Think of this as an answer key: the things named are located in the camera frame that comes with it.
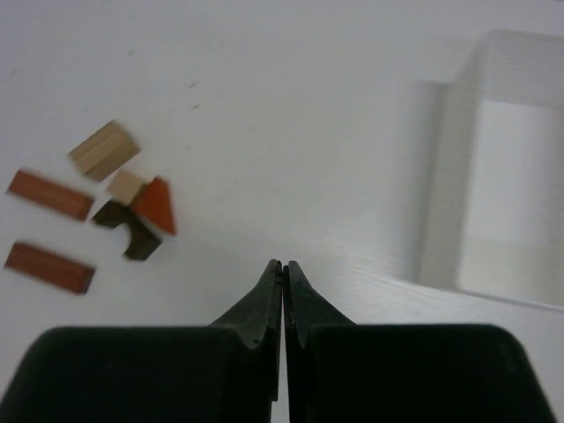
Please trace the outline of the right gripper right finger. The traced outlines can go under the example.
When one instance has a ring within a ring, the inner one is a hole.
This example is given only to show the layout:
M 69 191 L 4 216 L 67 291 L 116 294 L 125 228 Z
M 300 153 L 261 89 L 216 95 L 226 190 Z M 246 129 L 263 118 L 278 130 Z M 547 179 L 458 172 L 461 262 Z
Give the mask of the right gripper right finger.
M 487 324 L 360 325 L 283 270 L 293 422 L 552 422 L 525 350 Z

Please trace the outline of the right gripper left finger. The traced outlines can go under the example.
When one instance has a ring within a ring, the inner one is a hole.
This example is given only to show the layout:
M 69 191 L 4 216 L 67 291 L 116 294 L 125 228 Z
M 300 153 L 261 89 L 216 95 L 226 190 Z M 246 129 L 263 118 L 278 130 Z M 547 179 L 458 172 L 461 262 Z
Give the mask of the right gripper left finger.
M 27 350 L 4 422 L 268 422 L 278 398 L 282 266 L 206 326 L 59 327 Z

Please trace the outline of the red-brown rectangular block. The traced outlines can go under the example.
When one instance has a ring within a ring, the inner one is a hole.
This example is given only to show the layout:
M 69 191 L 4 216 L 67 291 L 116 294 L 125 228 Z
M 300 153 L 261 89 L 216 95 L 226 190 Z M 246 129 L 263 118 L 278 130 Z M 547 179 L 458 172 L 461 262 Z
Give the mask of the red-brown rectangular block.
M 13 244 L 4 267 L 74 294 L 86 294 L 96 272 L 90 265 L 22 241 Z
M 23 169 L 14 175 L 7 193 L 81 222 L 86 220 L 94 203 L 94 197 L 89 194 Z

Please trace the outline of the white plastic box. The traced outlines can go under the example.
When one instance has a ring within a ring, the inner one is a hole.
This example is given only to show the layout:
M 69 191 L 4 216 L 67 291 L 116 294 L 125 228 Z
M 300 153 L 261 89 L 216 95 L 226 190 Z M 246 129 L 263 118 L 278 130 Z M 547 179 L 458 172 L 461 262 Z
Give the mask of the white plastic box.
M 443 102 L 418 281 L 563 304 L 563 39 L 488 32 Z

